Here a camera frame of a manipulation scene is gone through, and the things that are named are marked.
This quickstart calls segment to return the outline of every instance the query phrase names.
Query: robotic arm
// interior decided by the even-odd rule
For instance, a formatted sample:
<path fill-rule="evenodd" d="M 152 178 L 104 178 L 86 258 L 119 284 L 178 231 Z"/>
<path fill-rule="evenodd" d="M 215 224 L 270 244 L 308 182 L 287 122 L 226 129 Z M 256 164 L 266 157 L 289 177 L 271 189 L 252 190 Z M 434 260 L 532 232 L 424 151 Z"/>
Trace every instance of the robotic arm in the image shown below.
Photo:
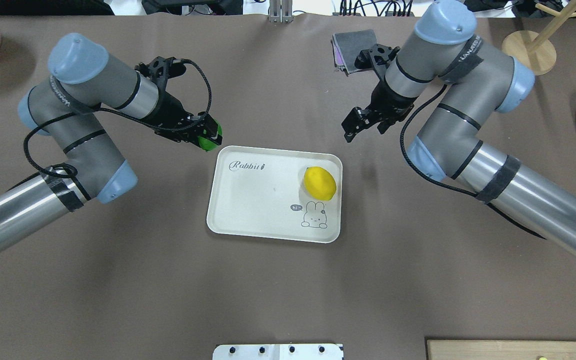
<path fill-rule="evenodd" d="M 355 107 L 343 121 L 346 141 L 377 123 L 383 134 L 403 121 L 438 76 L 452 86 L 407 150 L 414 166 L 436 182 L 457 180 L 476 199 L 576 256 L 576 197 L 476 137 L 492 112 L 519 105 L 535 75 L 482 41 L 475 28 L 475 16 L 462 3 L 437 0 L 401 49 L 376 45 L 362 51 L 356 64 L 372 66 L 379 84 L 370 105 Z"/>
<path fill-rule="evenodd" d="M 133 70 L 81 34 L 60 39 L 48 58 L 51 76 L 28 91 L 18 113 L 33 129 L 26 141 L 33 133 L 50 135 L 68 159 L 0 196 L 0 251 L 93 198 L 106 204 L 137 184 L 93 114 L 113 112 L 100 108 L 102 103 L 172 141 L 206 151 L 222 143 L 221 127 L 208 109 L 194 116 L 166 92 L 167 80 L 182 75 L 184 64 L 196 66 L 190 60 L 156 57 Z M 210 96 L 208 86 L 208 108 Z"/>

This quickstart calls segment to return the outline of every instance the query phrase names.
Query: black cloth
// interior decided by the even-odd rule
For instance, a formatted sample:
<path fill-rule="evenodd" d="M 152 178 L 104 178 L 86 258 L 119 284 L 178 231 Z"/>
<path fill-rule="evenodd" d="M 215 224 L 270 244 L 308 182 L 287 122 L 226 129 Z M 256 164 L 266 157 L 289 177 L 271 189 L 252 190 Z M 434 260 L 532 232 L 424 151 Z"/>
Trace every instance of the black cloth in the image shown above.
<path fill-rule="evenodd" d="M 506 4 L 508 4 L 507 0 L 466 0 L 463 4 L 470 10 L 471 12 L 482 12 L 485 10 L 493 10 L 493 9 L 503 9 Z"/>
<path fill-rule="evenodd" d="M 0 0 L 0 15 L 114 15 L 103 0 Z"/>

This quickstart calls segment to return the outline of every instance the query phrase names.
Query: black tape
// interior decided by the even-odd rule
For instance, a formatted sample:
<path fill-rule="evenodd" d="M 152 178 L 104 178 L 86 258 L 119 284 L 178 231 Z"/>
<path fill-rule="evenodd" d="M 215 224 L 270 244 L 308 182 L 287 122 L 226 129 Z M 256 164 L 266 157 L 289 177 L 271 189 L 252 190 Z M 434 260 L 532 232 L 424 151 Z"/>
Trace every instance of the black tape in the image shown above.
<path fill-rule="evenodd" d="M 522 162 L 519 159 L 506 155 L 503 165 L 494 173 L 490 182 L 477 194 L 475 199 L 487 204 L 498 198 L 515 178 L 521 166 Z"/>
<path fill-rule="evenodd" d="M 450 65 L 439 75 L 446 84 L 454 84 L 459 79 L 468 75 L 473 69 L 477 68 L 484 60 L 477 55 L 482 48 L 484 40 L 479 35 L 473 35 L 466 44 L 464 44 L 461 51 L 455 59 L 452 60 Z"/>
<path fill-rule="evenodd" d="M 86 115 L 86 114 L 93 114 L 96 110 L 88 105 L 84 104 L 83 102 L 74 98 L 71 94 L 64 89 L 62 83 L 57 80 L 54 75 L 50 75 L 50 89 L 52 89 L 52 93 L 57 96 L 57 99 L 62 102 L 62 104 L 69 107 L 72 112 L 77 114 L 78 116 Z"/>
<path fill-rule="evenodd" d="M 137 74 L 137 83 L 134 85 L 134 89 L 132 90 L 130 97 L 128 97 L 128 100 L 126 100 L 123 104 L 115 107 L 115 109 L 121 110 L 127 107 L 128 104 L 132 103 L 133 100 L 135 100 L 135 96 L 137 96 L 137 93 L 139 92 L 139 86 L 142 84 L 142 77 L 139 76 L 139 73 L 137 71 L 135 71 L 135 74 Z"/>
<path fill-rule="evenodd" d="M 61 203 L 68 209 L 69 212 L 74 212 L 75 210 L 84 206 L 80 198 L 77 197 L 75 191 L 68 189 L 66 183 L 62 178 L 53 177 L 49 175 L 42 174 L 43 181 L 48 185 L 51 191 L 57 196 Z"/>
<path fill-rule="evenodd" d="M 77 148 L 77 146 L 82 145 L 83 143 L 94 139 L 96 137 L 98 137 L 99 135 L 103 135 L 106 133 L 106 130 L 97 130 L 95 132 L 90 132 L 89 134 L 87 134 L 86 136 L 83 136 L 81 139 L 78 139 L 77 141 L 74 141 L 73 143 L 71 143 L 70 145 L 66 146 L 63 148 L 63 153 L 64 154 L 68 154 L 69 151 L 73 150 L 74 148 Z"/>
<path fill-rule="evenodd" d="M 413 82 L 421 83 L 421 84 L 428 84 L 429 82 L 432 82 L 432 79 L 422 80 L 422 79 L 418 79 L 418 78 L 414 77 L 413 75 L 410 75 L 409 73 L 407 73 L 406 70 L 404 70 L 402 68 L 402 66 L 400 65 L 400 60 L 397 57 L 395 57 L 395 64 L 397 64 L 397 68 L 399 69 L 399 71 L 401 71 L 401 73 L 404 76 L 406 76 L 408 79 L 412 80 Z"/>
<path fill-rule="evenodd" d="M 466 121 L 466 123 L 469 123 L 470 125 L 474 126 L 475 129 L 477 129 L 477 131 L 482 129 L 482 125 L 480 125 L 480 123 L 478 123 L 475 119 L 455 109 L 450 105 L 446 105 L 443 102 L 440 102 L 439 105 L 437 105 L 437 108 L 444 109 L 445 111 L 455 114 L 456 116 L 462 118 L 464 121 Z"/>
<path fill-rule="evenodd" d="M 75 183 L 75 185 L 77 186 L 77 189 L 79 189 L 81 194 L 84 196 L 84 199 L 86 199 L 86 201 L 90 201 L 92 198 L 90 197 L 90 195 L 88 194 L 86 189 L 84 189 L 84 186 L 82 185 L 80 180 L 76 176 L 71 178 L 71 180 L 73 183 Z"/>
<path fill-rule="evenodd" d="M 480 150 L 480 148 L 482 148 L 482 145 L 484 144 L 484 141 L 478 141 L 477 145 L 475 145 L 475 147 L 473 148 L 472 151 L 470 151 L 468 157 L 466 157 L 466 160 L 464 160 L 461 164 L 461 166 L 459 166 L 459 168 L 457 169 L 457 171 L 455 171 L 455 173 L 452 174 L 452 176 L 450 176 L 450 178 L 452 180 L 457 180 L 457 178 L 459 177 L 459 175 L 462 174 L 462 171 L 464 171 L 464 169 L 466 169 L 466 167 L 468 166 L 468 164 L 471 163 L 471 160 L 475 157 L 475 155 L 477 155 L 477 152 Z"/>

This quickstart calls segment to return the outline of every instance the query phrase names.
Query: brown table surface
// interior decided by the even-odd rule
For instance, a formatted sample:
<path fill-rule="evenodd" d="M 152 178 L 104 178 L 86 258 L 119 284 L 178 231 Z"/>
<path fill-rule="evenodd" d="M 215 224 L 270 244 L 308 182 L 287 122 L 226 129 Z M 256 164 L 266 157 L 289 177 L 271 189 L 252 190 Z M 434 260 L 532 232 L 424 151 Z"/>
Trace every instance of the brown table surface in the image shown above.
<path fill-rule="evenodd" d="M 344 141 L 341 121 L 368 104 L 377 78 L 336 71 L 332 34 L 374 29 L 394 46 L 416 20 L 0 17 L 0 194 L 34 172 L 17 105 L 70 32 L 131 65 L 157 55 L 199 63 L 224 146 L 332 153 L 344 169 L 333 243 L 215 234 L 206 210 L 218 152 L 100 113 L 139 184 L 0 253 L 0 359 L 210 359 L 217 344 L 337 342 L 351 360 L 420 360 L 428 338 L 576 340 L 573 255 L 419 178 L 398 150 L 400 125 Z M 498 47 L 514 30 L 547 23 L 478 21 L 478 34 Z M 576 195 L 576 19 L 551 41 L 555 68 L 480 137 Z M 193 70 L 170 80 L 169 92 L 195 114 L 206 105 Z M 50 138 L 31 148 L 46 166 L 64 160 Z"/>

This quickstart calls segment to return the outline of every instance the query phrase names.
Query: light blue joint cap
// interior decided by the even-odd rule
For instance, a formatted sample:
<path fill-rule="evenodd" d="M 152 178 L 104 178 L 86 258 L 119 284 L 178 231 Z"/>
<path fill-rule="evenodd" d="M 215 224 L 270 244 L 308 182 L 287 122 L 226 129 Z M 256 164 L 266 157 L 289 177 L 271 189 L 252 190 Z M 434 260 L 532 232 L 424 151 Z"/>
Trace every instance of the light blue joint cap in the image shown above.
<path fill-rule="evenodd" d="M 507 113 L 514 110 L 530 94 L 535 85 L 535 74 L 533 71 L 512 56 L 514 61 L 514 71 L 512 72 L 512 82 L 510 88 L 505 94 L 501 105 L 495 111 Z"/>
<path fill-rule="evenodd" d="M 130 191 L 135 185 L 137 185 L 137 175 L 128 164 L 128 160 L 124 160 L 96 198 L 100 203 L 107 204 Z"/>
<path fill-rule="evenodd" d="M 16 113 L 19 114 L 21 123 L 27 126 L 30 130 L 34 130 L 37 127 L 37 123 L 33 119 L 33 116 L 30 114 L 30 107 L 28 106 L 28 98 L 30 96 L 30 92 L 33 91 L 33 89 L 28 90 L 28 92 L 25 93 L 25 96 L 21 98 L 21 101 L 19 101 L 19 105 L 16 106 Z M 43 136 L 50 135 L 46 130 L 39 130 L 37 133 Z"/>
<path fill-rule="evenodd" d="M 442 170 L 442 167 L 439 166 L 437 160 L 435 160 L 419 136 L 414 137 L 414 140 L 406 152 L 412 164 L 428 178 L 441 182 L 441 180 L 446 177 L 446 173 Z"/>
<path fill-rule="evenodd" d="M 428 43 L 454 45 L 475 34 L 477 18 L 457 0 L 437 0 L 414 25 L 414 33 Z"/>
<path fill-rule="evenodd" d="M 94 78 L 108 64 L 108 51 L 86 36 L 71 32 L 62 37 L 48 57 L 48 70 L 64 84 L 81 84 Z"/>

